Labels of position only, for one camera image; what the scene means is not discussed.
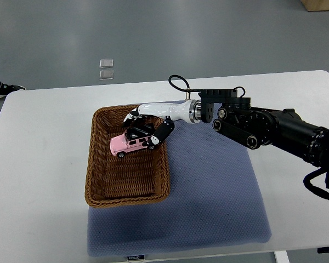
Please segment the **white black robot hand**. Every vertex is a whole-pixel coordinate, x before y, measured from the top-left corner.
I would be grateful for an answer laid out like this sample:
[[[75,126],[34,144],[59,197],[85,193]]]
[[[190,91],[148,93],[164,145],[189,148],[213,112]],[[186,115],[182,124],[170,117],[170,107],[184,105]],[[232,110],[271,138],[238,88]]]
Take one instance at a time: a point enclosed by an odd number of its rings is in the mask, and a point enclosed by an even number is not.
[[[175,103],[148,103],[131,110],[123,120],[123,126],[130,126],[136,119],[155,116],[163,119],[155,130],[146,146],[155,146],[162,143],[174,130],[175,121],[183,120],[189,124],[197,124],[201,120],[201,103],[199,100],[186,100],[181,104]]]

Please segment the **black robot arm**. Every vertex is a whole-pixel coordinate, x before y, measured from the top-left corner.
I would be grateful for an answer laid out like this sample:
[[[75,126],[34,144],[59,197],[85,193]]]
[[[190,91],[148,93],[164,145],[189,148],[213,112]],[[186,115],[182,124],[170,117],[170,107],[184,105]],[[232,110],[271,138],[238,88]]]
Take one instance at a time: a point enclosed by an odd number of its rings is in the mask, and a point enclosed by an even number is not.
[[[303,184],[329,200],[329,129],[303,121],[294,109],[272,110],[250,106],[250,98],[234,89],[204,89],[200,117],[227,138],[250,148],[273,145],[317,167]]]

